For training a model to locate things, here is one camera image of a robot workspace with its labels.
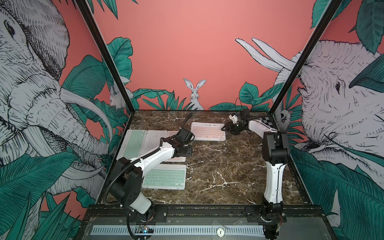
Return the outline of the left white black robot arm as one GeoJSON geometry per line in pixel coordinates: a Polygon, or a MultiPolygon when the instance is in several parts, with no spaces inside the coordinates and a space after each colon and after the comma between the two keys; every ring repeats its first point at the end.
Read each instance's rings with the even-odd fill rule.
{"type": "Polygon", "coordinates": [[[153,203],[141,193],[145,175],[165,160],[191,157],[193,147],[175,139],[161,140],[160,146],[133,159],[120,158],[112,170],[104,190],[104,205],[118,204],[141,215],[153,213],[153,203]]]}

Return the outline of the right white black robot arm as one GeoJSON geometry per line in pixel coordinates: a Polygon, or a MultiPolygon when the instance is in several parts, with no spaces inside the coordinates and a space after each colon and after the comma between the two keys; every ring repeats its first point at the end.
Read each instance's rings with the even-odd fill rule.
{"type": "Polygon", "coordinates": [[[230,115],[230,120],[222,127],[222,130],[234,135],[248,130],[262,138],[262,157],[266,162],[267,182],[260,208],[260,216],[267,223],[282,222],[284,207],[282,196],[283,175],[290,160],[287,133],[271,128],[261,120],[240,120],[235,115],[230,115]]]}

